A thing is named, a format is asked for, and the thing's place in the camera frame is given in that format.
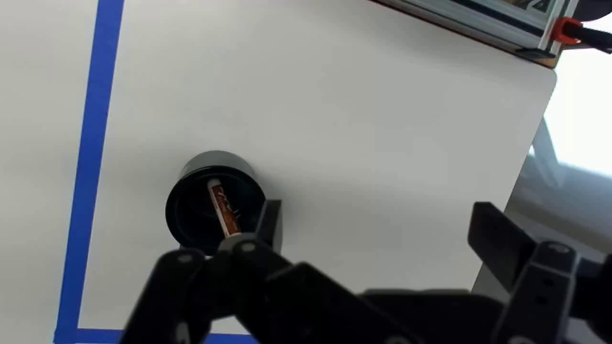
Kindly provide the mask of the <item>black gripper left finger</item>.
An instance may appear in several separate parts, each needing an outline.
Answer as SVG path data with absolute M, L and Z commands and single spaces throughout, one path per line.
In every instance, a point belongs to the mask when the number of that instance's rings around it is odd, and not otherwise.
M 268 200 L 258 229 L 163 254 L 126 320 L 121 344 L 203 344 L 213 322 L 237 319 L 258 344 L 421 344 L 421 336 L 314 265 L 293 263 L 264 236 L 281 204 Z

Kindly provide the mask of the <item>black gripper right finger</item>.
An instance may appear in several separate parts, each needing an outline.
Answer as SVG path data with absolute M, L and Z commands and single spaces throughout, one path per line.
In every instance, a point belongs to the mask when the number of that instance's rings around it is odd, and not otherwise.
M 509 292 L 494 344 L 566 344 L 572 319 L 612 341 L 612 255 L 584 257 L 574 246 L 536 238 L 496 204 L 473 204 L 469 246 Z

